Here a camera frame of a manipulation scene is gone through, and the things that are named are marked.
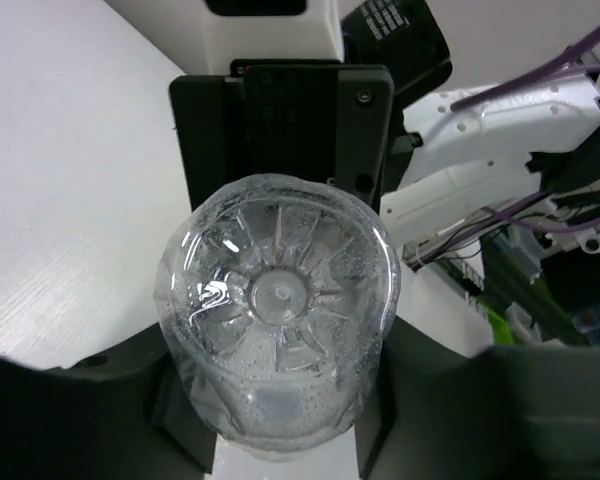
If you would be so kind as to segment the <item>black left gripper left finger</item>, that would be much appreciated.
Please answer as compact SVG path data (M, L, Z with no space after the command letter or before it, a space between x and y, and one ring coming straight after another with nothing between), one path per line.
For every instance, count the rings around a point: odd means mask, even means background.
M158 326L67 369L0 358L0 479L202 479L214 453Z

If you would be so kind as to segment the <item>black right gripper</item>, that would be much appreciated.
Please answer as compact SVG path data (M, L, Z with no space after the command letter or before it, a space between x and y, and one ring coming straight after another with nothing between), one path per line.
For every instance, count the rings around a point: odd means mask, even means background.
M448 60L423 68L237 60L227 75L185 75L169 97L189 203L254 174L331 184L377 209L423 139L403 111L441 86Z

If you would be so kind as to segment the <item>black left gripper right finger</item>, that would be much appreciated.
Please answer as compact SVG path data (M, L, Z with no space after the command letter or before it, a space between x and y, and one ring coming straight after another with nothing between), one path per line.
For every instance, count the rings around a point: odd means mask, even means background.
M600 479L600 349L466 358L396 320L355 441L363 479Z

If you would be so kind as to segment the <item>clear bottle blue label white cap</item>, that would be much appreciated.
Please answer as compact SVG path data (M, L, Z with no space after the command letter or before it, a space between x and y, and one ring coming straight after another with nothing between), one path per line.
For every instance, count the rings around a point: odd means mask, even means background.
M172 234L154 300L203 422L245 449L290 456L361 415L400 287L368 205L258 174L221 187Z

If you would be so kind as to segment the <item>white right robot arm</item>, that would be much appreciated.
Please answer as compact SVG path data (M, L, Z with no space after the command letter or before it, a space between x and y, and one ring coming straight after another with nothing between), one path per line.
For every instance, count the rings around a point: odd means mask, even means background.
M171 250L444 246L438 232L600 178L600 94L575 45L523 82L444 92L423 1L206 1L209 71L169 96L191 216Z

